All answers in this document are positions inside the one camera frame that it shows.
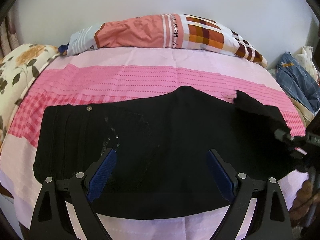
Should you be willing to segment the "blue checked cloth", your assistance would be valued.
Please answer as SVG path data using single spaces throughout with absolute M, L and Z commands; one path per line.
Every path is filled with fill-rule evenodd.
M 312 114 L 319 110 L 319 85 L 289 53 L 284 53 L 275 68 L 269 70 L 283 91 Z

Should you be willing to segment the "orange plaid bolster pillow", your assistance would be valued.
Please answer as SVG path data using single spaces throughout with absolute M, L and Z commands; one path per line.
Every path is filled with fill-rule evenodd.
M 267 67 L 267 60 L 239 34 L 199 16 L 160 14 L 95 24 L 71 35 L 58 51 L 73 56 L 100 48 L 138 47 L 206 50 Z

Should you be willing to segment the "pink checked bed sheet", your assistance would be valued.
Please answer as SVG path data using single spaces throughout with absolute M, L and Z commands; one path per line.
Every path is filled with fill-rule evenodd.
M 17 110 L 1 153 L 1 184 L 13 195 L 17 220 L 29 227 L 41 185 L 33 164 L 43 111 L 147 98 L 187 85 L 231 102 L 242 90 L 280 109 L 293 135 L 304 133 L 294 105 L 262 66 L 204 50 L 111 48 L 55 59 Z

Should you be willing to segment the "black denim pants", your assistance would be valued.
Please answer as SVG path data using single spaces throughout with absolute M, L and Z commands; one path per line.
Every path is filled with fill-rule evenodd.
M 184 217 L 226 206 L 206 164 L 215 149 L 253 179 L 293 170 L 289 131 L 279 109 L 242 91 L 232 103 L 189 86 L 152 98 L 44 110 L 33 165 L 43 182 L 84 172 L 104 150 L 117 152 L 111 177 L 93 202 L 97 213 L 127 219 Z

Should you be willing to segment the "beige floral curtain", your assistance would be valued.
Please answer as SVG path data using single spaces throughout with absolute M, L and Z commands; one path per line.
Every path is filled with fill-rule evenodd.
M 11 9 L 1 23 L 1 59 L 20 45 L 14 19 L 14 11 Z

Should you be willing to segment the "cream floral pillow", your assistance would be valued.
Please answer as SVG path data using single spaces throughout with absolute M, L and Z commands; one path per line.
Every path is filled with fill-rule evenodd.
M 50 45 L 23 44 L 1 59 L 1 154 L 36 153 L 44 110 L 57 100 L 47 93 L 48 66 L 59 57 Z

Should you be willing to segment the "white floral cloth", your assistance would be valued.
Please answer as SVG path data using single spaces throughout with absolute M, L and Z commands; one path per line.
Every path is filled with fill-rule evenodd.
M 302 46 L 300 51 L 294 56 L 297 62 L 303 67 L 315 81 L 318 81 L 318 70 L 312 61 L 313 47 Z

